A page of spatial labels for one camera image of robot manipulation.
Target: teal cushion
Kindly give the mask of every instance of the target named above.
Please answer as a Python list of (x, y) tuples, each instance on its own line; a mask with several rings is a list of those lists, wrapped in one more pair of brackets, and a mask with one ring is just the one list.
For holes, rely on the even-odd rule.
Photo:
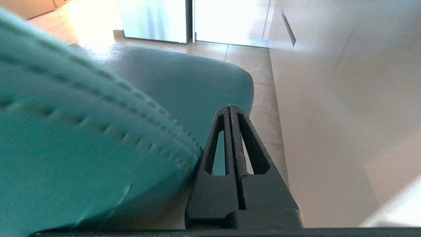
[[(189, 180), (215, 108), (250, 110), (253, 98), (241, 71), (243, 92), (220, 92), (217, 103), (205, 98), (216, 87), (194, 103), (184, 101), (189, 89), (164, 100), (174, 85), (154, 84), (159, 79), (148, 74), (139, 77), (153, 90), (134, 85), (5, 11), (0, 72), (0, 236), (83, 223), (101, 228), (116, 213), (165, 203)], [(180, 82), (186, 88), (187, 78)], [(192, 106), (180, 112), (174, 101)]]

